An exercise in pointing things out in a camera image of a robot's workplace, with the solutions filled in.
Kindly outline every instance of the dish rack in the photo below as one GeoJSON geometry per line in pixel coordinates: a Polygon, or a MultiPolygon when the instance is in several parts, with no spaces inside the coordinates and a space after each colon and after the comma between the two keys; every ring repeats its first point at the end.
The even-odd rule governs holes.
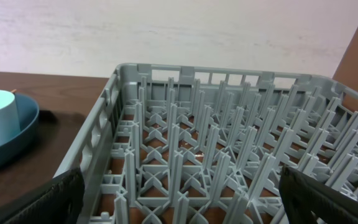
{"type": "Polygon", "coordinates": [[[358,201],[358,92],[317,75],[126,63],[56,175],[78,223],[286,223],[286,164],[358,201]]]}

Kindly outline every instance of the brown wooden table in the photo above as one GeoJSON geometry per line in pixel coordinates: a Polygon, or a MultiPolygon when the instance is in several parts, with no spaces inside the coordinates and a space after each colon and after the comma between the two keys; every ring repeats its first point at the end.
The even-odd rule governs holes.
{"type": "Polygon", "coordinates": [[[0,206],[53,177],[107,80],[0,72],[0,90],[17,89],[41,109],[31,147],[0,168],[0,206]]]}

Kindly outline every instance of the white wall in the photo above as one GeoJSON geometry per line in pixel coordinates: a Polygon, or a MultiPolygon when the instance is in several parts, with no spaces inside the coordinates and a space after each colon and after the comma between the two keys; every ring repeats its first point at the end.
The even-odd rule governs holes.
{"type": "Polygon", "coordinates": [[[122,62],[332,77],[355,0],[0,0],[0,71],[108,77],[122,62]]]}

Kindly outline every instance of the tabletop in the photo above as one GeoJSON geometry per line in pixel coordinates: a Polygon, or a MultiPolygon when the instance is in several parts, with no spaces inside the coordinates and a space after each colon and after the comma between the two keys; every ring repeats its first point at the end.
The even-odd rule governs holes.
{"type": "Polygon", "coordinates": [[[53,177],[107,80],[0,72],[0,90],[17,89],[40,106],[36,138],[0,167],[0,206],[53,177]]]}

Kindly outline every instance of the plastic dish rack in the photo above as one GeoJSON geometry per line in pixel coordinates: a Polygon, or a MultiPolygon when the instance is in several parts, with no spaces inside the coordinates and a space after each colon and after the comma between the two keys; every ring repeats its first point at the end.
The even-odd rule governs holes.
{"type": "Polygon", "coordinates": [[[358,201],[345,96],[316,75],[122,64],[55,175],[83,171],[78,223],[286,223],[283,164],[358,201]]]}

